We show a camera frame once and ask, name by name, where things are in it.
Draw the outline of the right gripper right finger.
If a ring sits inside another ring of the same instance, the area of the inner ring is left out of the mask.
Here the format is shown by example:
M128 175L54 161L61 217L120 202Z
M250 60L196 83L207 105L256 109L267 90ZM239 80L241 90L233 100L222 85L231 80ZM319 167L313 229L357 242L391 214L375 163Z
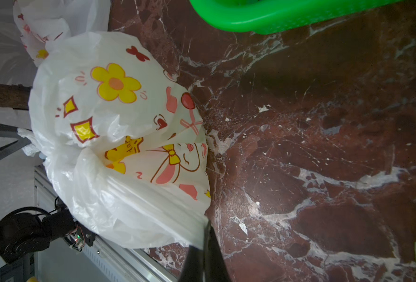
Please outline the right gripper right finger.
M204 230L204 281L231 282L215 229L210 221Z

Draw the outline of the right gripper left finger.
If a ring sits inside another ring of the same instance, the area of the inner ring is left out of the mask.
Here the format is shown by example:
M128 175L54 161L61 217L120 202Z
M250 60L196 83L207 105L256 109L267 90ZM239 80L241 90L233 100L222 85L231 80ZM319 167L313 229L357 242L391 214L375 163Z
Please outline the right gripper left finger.
M178 282L204 282L204 251L190 246Z

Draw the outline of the white cartoon plastic bag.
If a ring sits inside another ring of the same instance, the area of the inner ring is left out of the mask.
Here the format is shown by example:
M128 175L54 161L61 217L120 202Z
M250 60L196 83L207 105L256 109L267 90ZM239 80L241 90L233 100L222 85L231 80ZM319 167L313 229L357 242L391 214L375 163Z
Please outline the white cartoon plastic bag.
M31 140L71 214L128 249L202 249L210 206L203 119L134 37L87 32L54 45L28 101Z

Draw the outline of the white printed plastic bag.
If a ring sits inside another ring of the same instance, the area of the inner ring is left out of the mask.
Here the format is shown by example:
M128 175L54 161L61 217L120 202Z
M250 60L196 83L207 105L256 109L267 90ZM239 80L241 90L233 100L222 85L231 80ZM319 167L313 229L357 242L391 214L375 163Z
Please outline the white printed plastic bag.
M14 1L14 22L36 67L59 42L108 29L111 1Z

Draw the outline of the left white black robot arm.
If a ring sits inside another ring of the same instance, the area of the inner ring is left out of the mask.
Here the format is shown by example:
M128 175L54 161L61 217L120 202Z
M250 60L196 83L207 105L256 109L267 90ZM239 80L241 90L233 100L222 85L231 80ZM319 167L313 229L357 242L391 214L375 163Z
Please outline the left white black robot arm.
M63 239L78 252L85 246L92 247L96 239L96 234L78 222L59 197L55 198L52 211L24 207L0 221L0 257L7 264L46 250L57 239Z

